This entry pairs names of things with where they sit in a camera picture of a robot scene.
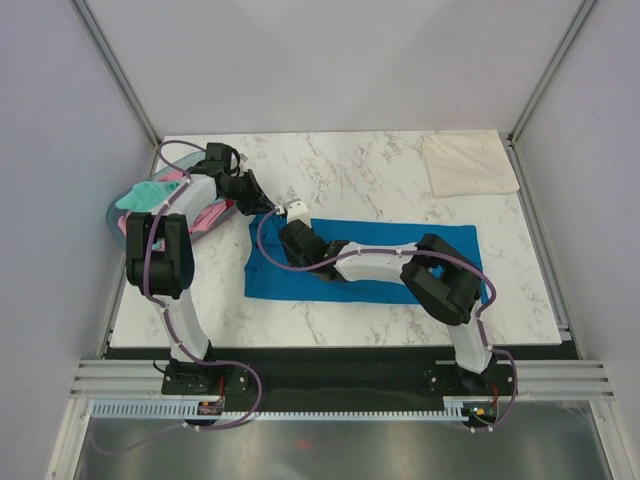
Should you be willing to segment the blue t-shirt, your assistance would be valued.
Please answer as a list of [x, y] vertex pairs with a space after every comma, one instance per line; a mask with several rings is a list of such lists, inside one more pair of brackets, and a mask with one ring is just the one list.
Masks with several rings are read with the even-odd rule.
[[312, 229], [325, 242], [343, 241], [354, 254], [338, 262], [345, 281], [329, 281], [311, 272], [292, 272], [279, 240], [287, 224], [277, 215], [258, 215], [249, 225], [251, 253], [245, 265], [244, 293], [253, 299], [299, 302], [364, 302], [416, 305], [418, 300], [400, 280], [408, 256], [427, 234], [435, 235], [456, 254], [482, 270], [477, 228], [474, 225], [380, 223], [313, 219]]

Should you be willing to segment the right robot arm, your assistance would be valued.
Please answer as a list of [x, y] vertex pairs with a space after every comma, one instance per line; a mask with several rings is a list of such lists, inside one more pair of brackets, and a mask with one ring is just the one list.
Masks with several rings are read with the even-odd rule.
[[279, 233], [291, 268], [327, 282], [373, 281], [406, 287], [423, 309], [445, 325], [454, 347], [458, 381], [467, 392], [483, 392], [494, 381], [494, 354], [480, 316], [489, 281], [444, 239], [426, 234], [396, 247], [346, 240], [326, 242], [301, 220]]

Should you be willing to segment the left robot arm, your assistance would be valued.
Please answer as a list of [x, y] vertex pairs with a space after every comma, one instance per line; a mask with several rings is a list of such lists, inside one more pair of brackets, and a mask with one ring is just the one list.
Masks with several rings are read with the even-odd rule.
[[219, 369], [206, 359], [210, 341], [198, 320], [191, 284], [195, 259], [189, 228], [214, 201], [229, 200], [245, 216], [266, 214], [274, 203], [259, 186], [241, 155], [224, 143], [208, 143], [204, 157], [182, 169], [177, 186], [160, 203], [126, 221], [125, 269], [128, 282], [154, 305], [171, 342], [171, 358], [190, 364], [185, 382], [208, 393]]

